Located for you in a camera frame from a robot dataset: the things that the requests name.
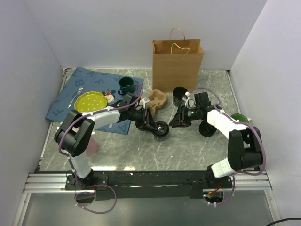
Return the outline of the black cup lid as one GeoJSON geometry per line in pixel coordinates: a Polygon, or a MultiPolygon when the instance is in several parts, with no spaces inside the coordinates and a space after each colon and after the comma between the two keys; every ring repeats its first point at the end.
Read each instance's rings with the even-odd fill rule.
{"type": "Polygon", "coordinates": [[[157,129],[153,131],[153,135],[156,137],[166,137],[169,134],[169,125],[164,121],[156,122],[157,129]]]}

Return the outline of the black cup stack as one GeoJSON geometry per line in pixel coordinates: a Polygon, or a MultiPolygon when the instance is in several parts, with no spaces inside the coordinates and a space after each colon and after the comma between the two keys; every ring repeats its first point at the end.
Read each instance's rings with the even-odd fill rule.
{"type": "Polygon", "coordinates": [[[185,104],[183,100],[183,96],[188,90],[185,87],[175,87],[172,94],[173,94],[173,104],[177,107],[180,105],[185,104]]]}

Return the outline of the black takeout coffee cup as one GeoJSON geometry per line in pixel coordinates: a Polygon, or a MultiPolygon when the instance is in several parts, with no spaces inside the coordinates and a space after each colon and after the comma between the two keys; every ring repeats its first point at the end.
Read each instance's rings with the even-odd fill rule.
{"type": "Polygon", "coordinates": [[[155,135],[154,138],[159,141],[159,142],[162,142],[164,140],[166,140],[166,138],[168,137],[168,135],[164,135],[164,136],[157,136],[155,135]]]}

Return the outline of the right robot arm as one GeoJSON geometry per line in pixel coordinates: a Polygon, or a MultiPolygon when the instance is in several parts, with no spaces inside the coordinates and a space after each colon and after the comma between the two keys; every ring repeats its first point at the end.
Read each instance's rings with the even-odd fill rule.
{"type": "Polygon", "coordinates": [[[211,104],[206,92],[197,93],[194,98],[185,92],[169,126],[189,127],[194,120],[201,121],[198,130],[202,136],[211,137],[220,131],[228,140],[227,157],[206,169],[205,181],[209,187],[217,187],[229,176],[244,169],[265,166],[260,131],[247,122],[233,119],[217,104],[211,104]]]}

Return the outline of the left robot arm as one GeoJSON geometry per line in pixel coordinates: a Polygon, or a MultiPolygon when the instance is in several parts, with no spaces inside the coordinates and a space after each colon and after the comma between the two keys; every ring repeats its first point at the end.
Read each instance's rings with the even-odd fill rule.
{"type": "Polygon", "coordinates": [[[76,183],[82,189],[89,189],[93,185],[93,170],[88,163],[86,149],[95,129],[130,120],[141,131],[153,134],[159,131],[150,110],[137,110],[140,100],[140,97],[127,93],[115,105],[96,112],[80,113],[72,110],[62,122],[54,140],[59,144],[59,153],[67,157],[77,178],[76,183]]]}

